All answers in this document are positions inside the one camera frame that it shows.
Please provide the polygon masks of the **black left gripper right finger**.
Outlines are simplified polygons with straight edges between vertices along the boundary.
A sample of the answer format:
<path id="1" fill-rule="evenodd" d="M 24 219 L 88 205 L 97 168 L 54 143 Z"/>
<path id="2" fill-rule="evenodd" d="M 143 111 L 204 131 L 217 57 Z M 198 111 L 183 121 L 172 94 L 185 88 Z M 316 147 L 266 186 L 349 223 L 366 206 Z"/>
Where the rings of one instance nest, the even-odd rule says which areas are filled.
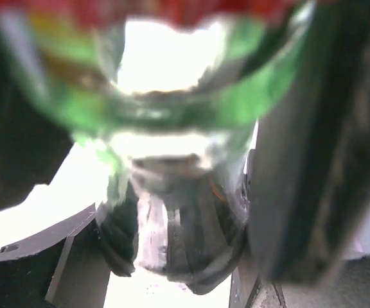
<path id="1" fill-rule="evenodd" d="M 359 282 L 367 284 L 362 277 L 366 266 L 370 266 L 370 208 L 360 222 L 353 240 L 342 254 L 342 260 L 322 280 L 309 285 L 288 285 L 291 307 L 326 307 L 332 302 L 339 307 L 349 304 L 355 307 L 370 301 L 370 292 L 357 292 Z"/>

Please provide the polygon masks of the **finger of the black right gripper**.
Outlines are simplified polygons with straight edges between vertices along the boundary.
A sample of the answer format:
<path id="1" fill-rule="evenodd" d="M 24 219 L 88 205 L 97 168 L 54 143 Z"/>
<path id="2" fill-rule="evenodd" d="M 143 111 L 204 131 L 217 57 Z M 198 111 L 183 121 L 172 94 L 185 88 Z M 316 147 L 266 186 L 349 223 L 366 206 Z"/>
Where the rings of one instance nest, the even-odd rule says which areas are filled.
<path id="1" fill-rule="evenodd" d="M 73 143 L 39 114 L 14 81 L 0 44 L 0 210 L 22 203 L 50 184 Z"/>
<path id="2" fill-rule="evenodd" d="M 259 122 L 252 171 L 260 277 L 313 284 L 370 207 L 370 1 L 317 8 L 298 77 Z"/>

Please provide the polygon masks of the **cola bottle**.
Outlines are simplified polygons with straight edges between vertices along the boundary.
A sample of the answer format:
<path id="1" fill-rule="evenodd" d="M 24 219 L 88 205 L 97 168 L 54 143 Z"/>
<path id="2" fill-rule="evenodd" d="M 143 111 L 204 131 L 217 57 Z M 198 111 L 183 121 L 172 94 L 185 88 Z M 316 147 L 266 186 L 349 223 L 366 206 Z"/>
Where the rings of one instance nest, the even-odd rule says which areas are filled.
<path id="1" fill-rule="evenodd" d="M 235 269 L 260 116 L 299 71 L 315 1 L 0 1 L 34 107 L 96 156 L 111 270 L 204 295 Z"/>

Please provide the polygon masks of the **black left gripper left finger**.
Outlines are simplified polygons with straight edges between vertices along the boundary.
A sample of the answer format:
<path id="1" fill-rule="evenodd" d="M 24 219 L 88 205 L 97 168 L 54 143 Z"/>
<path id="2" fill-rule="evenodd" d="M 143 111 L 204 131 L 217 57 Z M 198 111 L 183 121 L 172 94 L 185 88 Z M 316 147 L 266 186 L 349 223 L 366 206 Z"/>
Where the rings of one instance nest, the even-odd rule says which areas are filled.
<path id="1" fill-rule="evenodd" d="M 89 206 L 0 249 L 0 308 L 103 307 L 110 278 Z"/>

